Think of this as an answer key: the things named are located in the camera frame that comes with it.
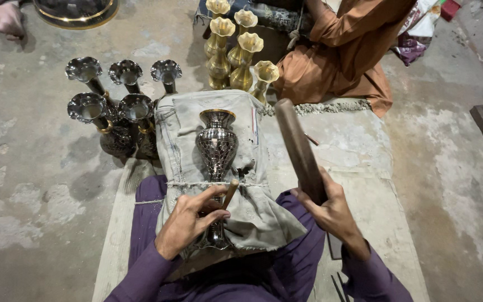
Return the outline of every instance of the hand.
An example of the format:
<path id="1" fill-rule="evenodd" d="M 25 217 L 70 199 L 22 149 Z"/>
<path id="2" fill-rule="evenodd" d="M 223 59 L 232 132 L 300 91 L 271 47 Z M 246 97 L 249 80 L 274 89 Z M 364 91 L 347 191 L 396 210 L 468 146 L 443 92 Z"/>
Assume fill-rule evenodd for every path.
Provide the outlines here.
<path id="1" fill-rule="evenodd" d="M 311 213 L 318 225 L 344 243 L 346 248 L 359 260 L 370 258 L 370 249 L 366 244 L 357 223 L 353 219 L 348 203 L 345 201 L 344 189 L 333 181 L 329 173 L 318 167 L 324 182 L 328 201 L 317 206 L 301 189 L 291 189 L 292 195 L 298 198 L 305 209 Z"/>
<path id="2" fill-rule="evenodd" d="M 230 212 L 219 209 L 221 205 L 211 199 L 221 193 L 226 193 L 226 187 L 214 185 L 198 196 L 178 197 L 173 212 L 154 240 L 154 245 L 162 257 L 172 260 L 212 223 L 230 218 Z M 206 209 L 211 213 L 199 218 L 198 213 Z"/>

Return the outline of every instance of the purple clothing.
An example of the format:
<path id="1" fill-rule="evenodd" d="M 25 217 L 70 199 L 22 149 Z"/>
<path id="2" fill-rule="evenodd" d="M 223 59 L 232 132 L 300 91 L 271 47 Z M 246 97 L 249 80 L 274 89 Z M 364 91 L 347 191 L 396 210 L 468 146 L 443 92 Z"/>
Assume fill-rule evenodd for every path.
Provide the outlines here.
<path id="1" fill-rule="evenodd" d="M 147 177 L 138 187 L 136 201 L 162 199 L 166 182 L 164 175 Z M 314 285 L 325 232 L 289 191 L 281 193 L 276 202 L 307 228 L 304 236 L 277 251 L 232 258 L 174 282 L 163 280 L 176 270 L 181 258 L 164 259 L 153 243 L 162 205 L 136 205 L 128 274 L 105 301 L 305 302 Z M 342 249 L 342 271 L 349 278 L 345 292 L 355 301 L 413 301 L 372 247 L 370 251 L 371 258 L 361 262 Z"/>

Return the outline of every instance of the person's left hand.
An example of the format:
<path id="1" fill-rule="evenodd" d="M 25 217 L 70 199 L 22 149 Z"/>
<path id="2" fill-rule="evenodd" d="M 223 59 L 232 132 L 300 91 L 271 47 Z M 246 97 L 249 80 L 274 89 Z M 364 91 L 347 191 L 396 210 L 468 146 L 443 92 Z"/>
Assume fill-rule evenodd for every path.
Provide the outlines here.
<path id="1" fill-rule="evenodd" d="M 158 253 L 165 259 L 172 260 L 212 223 L 230 218 L 229 211 L 219 209 L 221 205 L 211 200 L 213 196 L 226 193 L 226 190 L 224 185 L 214 185 L 197 196 L 178 197 L 173 212 L 154 240 Z M 211 209 L 212 212 L 199 218 L 198 213 L 204 209 Z"/>

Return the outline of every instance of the bare foot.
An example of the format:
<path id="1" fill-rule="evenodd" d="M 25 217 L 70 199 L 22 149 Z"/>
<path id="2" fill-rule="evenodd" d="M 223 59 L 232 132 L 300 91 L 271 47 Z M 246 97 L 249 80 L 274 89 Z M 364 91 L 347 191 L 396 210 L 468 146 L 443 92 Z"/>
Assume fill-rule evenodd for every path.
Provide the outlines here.
<path id="1" fill-rule="evenodd" d="M 6 34 L 7 40 L 23 38 L 22 12 L 12 3 L 0 5 L 0 32 Z"/>

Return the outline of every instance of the orange clothing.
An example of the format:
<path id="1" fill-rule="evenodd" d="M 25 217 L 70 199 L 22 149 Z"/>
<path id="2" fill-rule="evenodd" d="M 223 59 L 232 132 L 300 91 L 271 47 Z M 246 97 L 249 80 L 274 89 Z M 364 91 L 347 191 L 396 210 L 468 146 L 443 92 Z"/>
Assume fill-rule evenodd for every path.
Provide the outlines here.
<path id="1" fill-rule="evenodd" d="M 294 104 L 318 103 L 325 93 L 365 97 L 382 117 L 391 91 L 378 63 L 395 41 L 416 0 L 343 0 L 316 20 L 310 48 L 297 46 L 278 64 L 273 83 Z"/>

